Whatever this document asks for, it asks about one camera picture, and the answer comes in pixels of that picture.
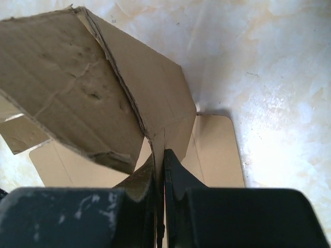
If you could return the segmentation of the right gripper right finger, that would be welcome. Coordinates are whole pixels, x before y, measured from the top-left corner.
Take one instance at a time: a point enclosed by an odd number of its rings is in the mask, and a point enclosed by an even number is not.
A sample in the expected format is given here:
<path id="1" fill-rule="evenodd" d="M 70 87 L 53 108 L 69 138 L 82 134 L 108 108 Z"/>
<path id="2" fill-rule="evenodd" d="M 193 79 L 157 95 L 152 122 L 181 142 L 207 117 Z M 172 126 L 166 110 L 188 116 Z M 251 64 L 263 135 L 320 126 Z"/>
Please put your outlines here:
<path id="1" fill-rule="evenodd" d="M 328 247 L 308 199 L 294 189 L 210 188 L 164 152 L 169 247 Z"/>

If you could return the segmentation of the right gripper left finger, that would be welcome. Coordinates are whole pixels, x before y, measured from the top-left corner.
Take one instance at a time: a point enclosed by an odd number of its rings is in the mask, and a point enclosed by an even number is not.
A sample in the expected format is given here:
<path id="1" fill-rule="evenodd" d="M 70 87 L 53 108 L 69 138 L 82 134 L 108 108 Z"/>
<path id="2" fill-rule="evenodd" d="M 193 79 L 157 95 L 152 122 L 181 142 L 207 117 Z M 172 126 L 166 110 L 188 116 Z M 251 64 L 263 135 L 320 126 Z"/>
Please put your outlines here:
<path id="1" fill-rule="evenodd" d="M 1 200 L 1 247 L 156 247 L 153 161 L 113 188 L 18 188 Z"/>

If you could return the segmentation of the brown cardboard box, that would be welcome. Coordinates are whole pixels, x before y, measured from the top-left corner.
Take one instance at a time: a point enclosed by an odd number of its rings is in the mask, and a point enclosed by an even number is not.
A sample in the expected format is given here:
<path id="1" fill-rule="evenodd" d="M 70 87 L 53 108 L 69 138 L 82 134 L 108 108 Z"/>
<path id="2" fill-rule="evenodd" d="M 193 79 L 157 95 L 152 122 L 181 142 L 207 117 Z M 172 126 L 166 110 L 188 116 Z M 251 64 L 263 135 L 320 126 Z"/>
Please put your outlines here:
<path id="1" fill-rule="evenodd" d="M 231 120 L 199 115 L 179 65 L 84 7 L 1 20 L 1 188 L 113 187 L 163 151 L 245 183 Z"/>

